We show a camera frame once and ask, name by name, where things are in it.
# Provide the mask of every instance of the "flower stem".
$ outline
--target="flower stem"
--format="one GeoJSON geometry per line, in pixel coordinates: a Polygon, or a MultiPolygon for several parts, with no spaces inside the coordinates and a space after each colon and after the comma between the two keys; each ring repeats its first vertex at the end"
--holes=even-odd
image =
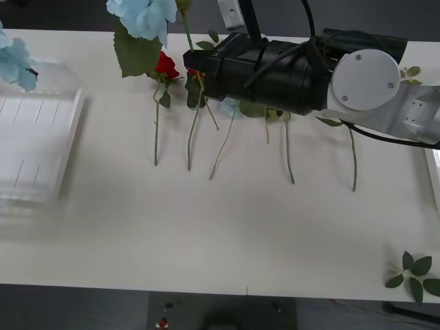
{"type": "Polygon", "coordinates": [[[193,137],[193,131],[194,131],[195,123],[197,121],[197,117],[199,117],[200,101],[201,101],[202,93],[203,93],[203,89],[200,89],[199,102],[197,103],[197,108],[195,110],[194,120],[192,121],[190,137],[188,138],[188,171],[191,171],[191,138],[193,137]]]}
{"type": "Polygon", "coordinates": [[[194,51],[193,40],[191,39],[190,28],[188,27],[188,22],[186,20],[186,17],[184,17],[184,27],[185,27],[185,32],[186,32],[186,38],[188,38],[188,43],[190,45],[190,49],[193,52],[194,51]]]}
{"type": "Polygon", "coordinates": [[[226,135],[225,142],[223,142],[223,145],[220,148],[219,154],[217,155],[217,158],[216,158],[215,163],[214,163],[214,167],[212,168],[211,175],[209,176],[209,180],[212,180],[212,178],[214,177],[215,168],[217,166],[217,162],[219,161],[219,157],[220,157],[221,151],[223,150],[223,148],[224,148],[224,146],[226,144],[226,141],[228,141],[229,134],[231,133],[232,123],[234,122],[234,117],[235,117],[235,113],[236,112],[237,112],[237,108],[234,107],[234,113],[232,114],[231,125],[229,125],[228,134],[226,135]]]}
{"type": "Polygon", "coordinates": [[[205,103],[206,103],[206,107],[208,108],[208,111],[211,115],[212,120],[214,120],[214,124],[217,127],[217,130],[220,131],[219,125],[217,125],[217,122],[215,121],[214,114],[212,113],[211,108],[209,107],[208,99],[206,99],[206,98],[205,98],[205,103]]]}
{"type": "Polygon", "coordinates": [[[159,101],[156,100],[156,94],[159,91],[160,80],[157,84],[156,91],[153,94],[154,102],[156,102],[156,121],[154,122],[156,125],[155,139],[154,139],[154,166],[157,166],[157,137],[159,135],[159,101]]]}
{"type": "Polygon", "coordinates": [[[355,175],[353,179],[353,192],[356,191],[356,181],[358,180],[358,158],[356,157],[356,146],[355,146],[355,138],[353,137],[353,132],[349,128],[350,138],[351,138],[351,150],[353,151],[353,162],[355,164],[355,175]]]}
{"type": "Polygon", "coordinates": [[[269,145],[269,128],[267,127],[267,107],[264,107],[264,125],[266,126],[266,141],[267,145],[269,145]]]}
{"type": "Polygon", "coordinates": [[[284,112],[283,120],[286,124],[286,154],[287,154],[287,167],[289,168],[289,174],[292,184],[295,184],[294,175],[292,174],[292,168],[290,166],[290,146],[289,146],[289,121],[290,121],[290,113],[284,112]]]}

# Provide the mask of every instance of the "red rose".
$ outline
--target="red rose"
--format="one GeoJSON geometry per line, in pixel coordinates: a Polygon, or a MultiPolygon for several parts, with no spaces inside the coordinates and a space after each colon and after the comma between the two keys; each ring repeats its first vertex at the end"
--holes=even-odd
{"type": "Polygon", "coordinates": [[[175,69],[176,64],[174,61],[165,55],[163,51],[160,52],[159,62],[157,62],[156,71],[159,74],[166,74],[165,79],[172,80],[179,75],[179,72],[175,69]]]}

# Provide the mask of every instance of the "gray floor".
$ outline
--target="gray floor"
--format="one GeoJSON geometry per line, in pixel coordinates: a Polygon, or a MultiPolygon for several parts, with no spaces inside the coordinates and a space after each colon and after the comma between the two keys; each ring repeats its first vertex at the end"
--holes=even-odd
{"type": "MultiPolygon", "coordinates": [[[[143,291],[125,290],[0,285],[0,329],[147,330],[148,323],[150,324],[148,329],[151,329],[151,322],[157,322],[162,317],[157,311],[162,311],[164,301],[168,299],[176,301],[182,299],[182,295],[149,294],[143,291]]],[[[265,299],[269,302],[277,298],[266,297],[265,299]]],[[[345,302],[355,307],[382,312],[381,302],[354,300],[345,300],[345,302]]],[[[413,329],[408,325],[396,324],[368,313],[335,306],[327,299],[297,298],[295,303],[297,321],[296,326],[293,324],[291,330],[413,329]]],[[[204,305],[201,305],[200,310],[206,308],[204,305]]],[[[429,310],[429,308],[438,314],[438,305],[424,305],[424,309],[429,310]]],[[[173,309],[176,309],[177,314],[179,313],[179,307],[174,306],[173,309]]],[[[193,309],[194,312],[191,314],[199,311],[198,308],[193,309]]],[[[414,322],[414,320],[402,317],[399,319],[414,322]]],[[[170,330],[181,329],[177,325],[170,327],[170,330]]],[[[420,329],[440,329],[440,326],[432,324],[429,328],[420,329]]]]}

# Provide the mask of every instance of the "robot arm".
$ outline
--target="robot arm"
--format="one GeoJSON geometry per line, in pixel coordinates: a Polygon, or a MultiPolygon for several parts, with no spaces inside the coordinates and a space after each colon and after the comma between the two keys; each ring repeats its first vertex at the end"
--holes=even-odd
{"type": "Polygon", "coordinates": [[[312,37],[305,43],[268,41],[261,38],[251,0],[218,1],[227,28],[246,25],[249,35],[233,33],[212,51],[184,54],[186,67],[205,74],[207,97],[247,100],[302,116],[322,111],[436,149],[440,87],[400,83],[406,39],[337,30],[313,36],[311,24],[312,37]]]}

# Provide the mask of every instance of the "transparent plastic container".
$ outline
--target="transparent plastic container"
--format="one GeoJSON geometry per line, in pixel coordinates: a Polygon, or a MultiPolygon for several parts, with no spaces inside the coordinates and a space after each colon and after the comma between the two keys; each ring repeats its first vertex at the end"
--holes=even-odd
{"type": "Polygon", "coordinates": [[[57,200],[85,93],[66,65],[42,60],[37,88],[0,80],[0,199],[57,200]]]}

